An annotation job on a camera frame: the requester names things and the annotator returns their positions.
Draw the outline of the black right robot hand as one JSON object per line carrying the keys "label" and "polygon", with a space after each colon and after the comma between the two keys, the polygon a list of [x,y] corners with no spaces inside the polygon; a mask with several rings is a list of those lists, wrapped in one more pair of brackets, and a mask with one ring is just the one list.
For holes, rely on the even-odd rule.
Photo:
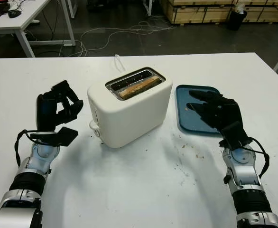
{"label": "black right robot hand", "polygon": [[211,91],[190,90],[189,95],[203,101],[202,104],[187,103],[186,105],[208,126],[217,129],[222,136],[220,147],[233,151],[252,142],[243,129],[241,111],[235,100]]}

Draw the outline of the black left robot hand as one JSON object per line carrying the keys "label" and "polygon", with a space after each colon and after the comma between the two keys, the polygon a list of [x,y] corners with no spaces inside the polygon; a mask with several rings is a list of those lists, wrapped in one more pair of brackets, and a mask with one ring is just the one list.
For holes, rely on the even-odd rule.
{"label": "black left robot hand", "polygon": [[54,131],[58,125],[77,118],[83,107],[80,100],[66,80],[56,84],[49,92],[37,97],[37,130]]}

